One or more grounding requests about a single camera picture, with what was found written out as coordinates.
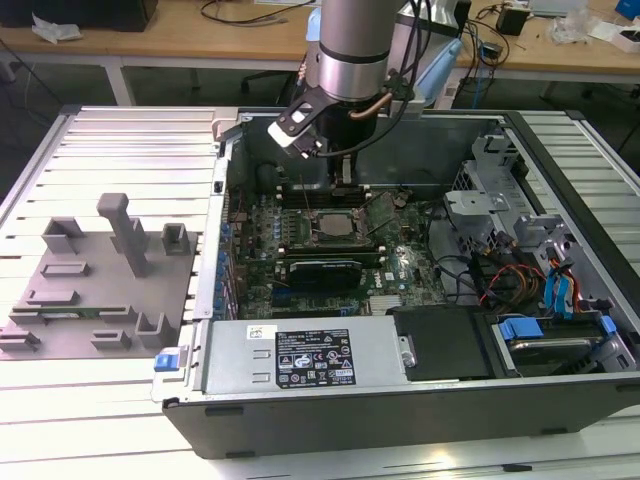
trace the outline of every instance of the power supply label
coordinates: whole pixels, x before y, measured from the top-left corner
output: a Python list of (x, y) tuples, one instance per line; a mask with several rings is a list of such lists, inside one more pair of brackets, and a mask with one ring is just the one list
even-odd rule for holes
[(355, 385), (349, 330), (278, 332), (276, 383), (280, 388)]

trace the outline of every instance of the green circuit board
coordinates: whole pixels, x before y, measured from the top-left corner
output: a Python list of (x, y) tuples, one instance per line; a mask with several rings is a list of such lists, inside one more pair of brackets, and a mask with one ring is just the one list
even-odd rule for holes
[[(301, 316), (374, 315), (375, 307), (429, 305), (445, 302), (434, 275), (421, 225), (428, 202), (398, 202), (398, 191), (378, 191), (362, 209), (283, 210), (274, 198), (263, 197), (248, 212), (237, 244), (237, 265), (246, 269), (246, 294), (239, 299), (240, 319)], [(347, 219), (353, 231), (346, 229)], [(383, 246), (375, 268), (363, 268), (359, 285), (348, 292), (292, 294), (279, 280), (287, 261), (278, 255), (283, 245), (313, 249), (340, 246)], [(314, 259), (314, 254), (307, 256)]]

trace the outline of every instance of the copper pipe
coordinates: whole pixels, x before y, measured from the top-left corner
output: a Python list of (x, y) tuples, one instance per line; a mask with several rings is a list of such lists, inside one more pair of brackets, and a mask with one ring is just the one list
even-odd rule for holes
[(378, 112), (378, 110), (380, 110), (387, 103), (389, 103), (392, 98), (393, 98), (393, 95), (390, 92), (385, 93), (382, 97), (380, 97), (380, 99), (376, 103), (371, 105), (366, 110), (362, 112), (349, 112), (349, 118), (351, 120), (365, 120), (370, 116), (375, 115)]

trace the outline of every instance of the floor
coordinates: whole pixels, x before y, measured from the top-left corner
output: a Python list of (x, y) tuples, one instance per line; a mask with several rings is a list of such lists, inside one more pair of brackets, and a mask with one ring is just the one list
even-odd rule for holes
[[(55, 119), (58, 103), (24, 67), (14, 65), (16, 81), (2, 86), (0, 93), (0, 200), (4, 198), (22, 168)], [(66, 104), (113, 105), (114, 100), (104, 70), (100, 67), (36, 65), (35, 73)], [(285, 77), (256, 80), (251, 91), (242, 93), (243, 76), (255, 73), (237, 70), (202, 70), (202, 87), (192, 91), (189, 71), (175, 68), (129, 68), (139, 105), (274, 105)], [(640, 121), (637, 100), (630, 97), (632, 85), (590, 87), (561, 83), (549, 100), (542, 100), (540, 82), (496, 80), (480, 98), (479, 108), (522, 110), (578, 110), (603, 137), (618, 148)], [(466, 87), (455, 108), (470, 108), (475, 85)], [(622, 157), (640, 170), (640, 130), (622, 151)]]

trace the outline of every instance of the power connector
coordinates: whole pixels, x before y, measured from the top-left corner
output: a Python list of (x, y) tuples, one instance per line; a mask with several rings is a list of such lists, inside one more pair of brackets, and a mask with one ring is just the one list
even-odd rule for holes
[(498, 60), (502, 55), (502, 46), (497, 43), (482, 42), (478, 47), (478, 53), (485, 60)]

